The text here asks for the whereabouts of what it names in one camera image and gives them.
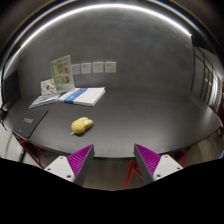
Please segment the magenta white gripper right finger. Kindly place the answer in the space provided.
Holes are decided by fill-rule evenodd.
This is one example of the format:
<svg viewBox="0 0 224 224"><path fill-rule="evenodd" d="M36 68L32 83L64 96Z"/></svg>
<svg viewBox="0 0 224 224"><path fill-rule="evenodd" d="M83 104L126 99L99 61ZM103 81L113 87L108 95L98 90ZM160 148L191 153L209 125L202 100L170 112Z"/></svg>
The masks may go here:
<svg viewBox="0 0 224 224"><path fill-rule="evenodd" d="M145 184L160 180L182 169L182 166L168 154L159 155L139 144L134 145L134 155Z"/></svg>

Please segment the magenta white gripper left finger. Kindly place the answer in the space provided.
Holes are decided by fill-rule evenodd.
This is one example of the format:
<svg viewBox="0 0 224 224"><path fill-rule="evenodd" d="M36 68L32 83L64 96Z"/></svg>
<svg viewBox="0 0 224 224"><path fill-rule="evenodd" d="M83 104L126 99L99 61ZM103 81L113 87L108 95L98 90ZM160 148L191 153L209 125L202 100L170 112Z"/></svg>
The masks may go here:
<svg viewBox="0 0 224 224"><path fill-rule="evenodd" d="M94 145L88 145L69 156L57 157L45 171L82 186L94 154Z"/></svg>

